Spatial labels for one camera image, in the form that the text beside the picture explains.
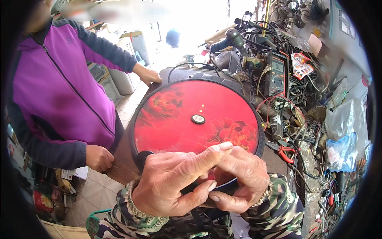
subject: zipper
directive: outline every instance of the zipper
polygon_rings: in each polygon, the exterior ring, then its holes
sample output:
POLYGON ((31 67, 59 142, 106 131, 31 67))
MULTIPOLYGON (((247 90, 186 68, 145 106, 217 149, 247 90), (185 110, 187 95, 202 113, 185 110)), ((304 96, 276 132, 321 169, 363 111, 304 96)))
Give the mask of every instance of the zipper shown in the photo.
POLYGON ((105 126, 105 128, 112 134, 114 135, 113 131, 111 131, 111 129, 109 129, 109 127, 106 125, 105 121, 95 112, 95 110, 86 102, 86 100, 80 95, 80 93, 77 91, 77 89, 72 85, 72 83, 70 83, 70 81, 64 76, 64 73, 62 73, 61 69, 59 68, 59 66, 57 65, 57 63, 53 60, 53 58, 50 56, 50 54, 48 53, 48 49, 46 48, 45 44, 43 43, 42 45, 42 48, 44 49, 44 51, 46 52, 46 54, 49 56, 49 58, 52 60, 52 62, 54 63, 54 65, 57 67, 57 69, 59 70, 59 72, 61 73, 61 75, 64 77, 64 79, 67 81, 67 83, 72 87, 72 89, 76 92, 76 94, 81 98, 82 101, 85 102, 85 104, 93 111, 93 113, 101 120, 102 124, 105 126))

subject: digital multimeter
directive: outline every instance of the digital multimeter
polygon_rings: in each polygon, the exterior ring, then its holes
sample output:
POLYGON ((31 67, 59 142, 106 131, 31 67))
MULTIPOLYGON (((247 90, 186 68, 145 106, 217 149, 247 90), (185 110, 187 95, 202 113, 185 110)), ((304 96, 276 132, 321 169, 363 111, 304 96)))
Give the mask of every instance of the digital multimeter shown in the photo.
POLYGON ((265 75, 264 95, 272 96, 284 91, 281 96, 286 97, 289 90, 288 59, 283 55, 269 52, 267 64, 272 66, 272 70, 265 75))

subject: camouflage sleeve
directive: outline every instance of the camouflage sleeve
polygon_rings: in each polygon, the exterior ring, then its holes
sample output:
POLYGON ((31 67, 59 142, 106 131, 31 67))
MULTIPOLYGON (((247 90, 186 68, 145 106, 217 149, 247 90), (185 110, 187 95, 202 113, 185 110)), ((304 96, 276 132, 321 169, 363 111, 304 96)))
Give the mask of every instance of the camouflage sleeve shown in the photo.
POLYGON ((131 193, 138 183, 132 181, 117 193, 117 204, 99 221, 98 238, 149 238, 168 222, 169 217, 147 215, 134 205, 131 193))
POLYGON ((284 175, 269 173, 269 196, 264 202, 247 211, 251 238, 301 237, 304 208, 296 192, 289 189, 284 175))

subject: hand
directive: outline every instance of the hand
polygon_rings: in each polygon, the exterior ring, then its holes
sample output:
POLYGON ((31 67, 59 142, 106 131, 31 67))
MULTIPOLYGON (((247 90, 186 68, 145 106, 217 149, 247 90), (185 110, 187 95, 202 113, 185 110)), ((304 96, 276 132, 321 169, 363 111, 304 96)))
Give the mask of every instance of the hand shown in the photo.
POLYGON ((204 203, 208 193, 216 186, 207 180, 193 192, 182 195, 180 190, 194 182, 200 175, 227 157, 231 142, 224 142, 195 153, 161 153, 147 157, 142 178, 133 190, 135 206, 152 216, 183 216, 204 203))
POLYGON ((97 172, 107 171, 112 167, 114 156, 104 147, 98 145, 86 146, 86 165, 97 172))
POLYGON ((239 146, 233 147, 232 153, 217 164, 217 169, 236 176, 239 184, 233 196, 210 192, 209 197, 222 211, 243 213, 257 203, 267 190, 269 175, 266 163, 239 146))
POLYGON ((147 69, 139 63, 136 63, 133 67, 133 72, 136 73, 141 81, 143 81, 146 85, 150 86, 151 82, 162 82, 162 78, 156 71, 147 69))

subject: purple jacket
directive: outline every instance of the purple jacket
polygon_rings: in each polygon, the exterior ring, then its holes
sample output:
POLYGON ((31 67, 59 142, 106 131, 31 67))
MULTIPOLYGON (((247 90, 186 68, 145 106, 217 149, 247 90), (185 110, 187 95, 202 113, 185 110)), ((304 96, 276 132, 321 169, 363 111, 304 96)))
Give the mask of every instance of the purple jacket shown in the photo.
POLYGON ((131 72, 137 60, 77 22, 60 20, 18 47, 7 110, 20 145, 41 165, 75 169, 86 145, 109 148, 115 108, 86 60, 131 72))

